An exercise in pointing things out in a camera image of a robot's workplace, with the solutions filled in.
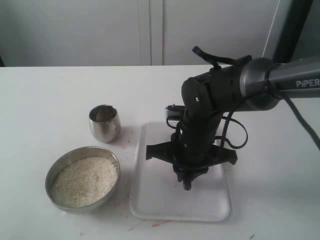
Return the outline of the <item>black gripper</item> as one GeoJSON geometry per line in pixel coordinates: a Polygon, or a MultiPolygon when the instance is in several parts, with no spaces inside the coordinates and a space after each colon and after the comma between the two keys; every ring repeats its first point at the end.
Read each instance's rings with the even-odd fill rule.
{"type": "Polygon", "coordinates": [[[222,163],[235,165],[235,150],[213,145],[222,116],[221,112],[191,116],[184,110],[171,140],[147,145],[145,159],[156,158],[179,168],[175,171],[179,183],[184,181],[185,171],[190,171],[190,185],[197,177],[207,174],[208,167],[222,163]]]}

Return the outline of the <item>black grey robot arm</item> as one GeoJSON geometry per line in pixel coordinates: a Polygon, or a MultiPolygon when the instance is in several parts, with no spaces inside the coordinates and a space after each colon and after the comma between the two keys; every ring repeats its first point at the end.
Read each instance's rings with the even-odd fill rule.
{"type": "Polygon", "coordinates": [[[313,142],[320,139],[293,104],[294,98],[320,95],[320,62],[302,59],[285,64],[250,56],[218,61],[201,75],[188,78],[181,87],[182,106],[168,106],[167,120],[177,121],[170,141],[146,146],[145,158],[170,163],[185,190],[206,174],[209,167],[235,164],[236,147],[225,148],[234,112],[266,111],[286,101],[313,142]]]}

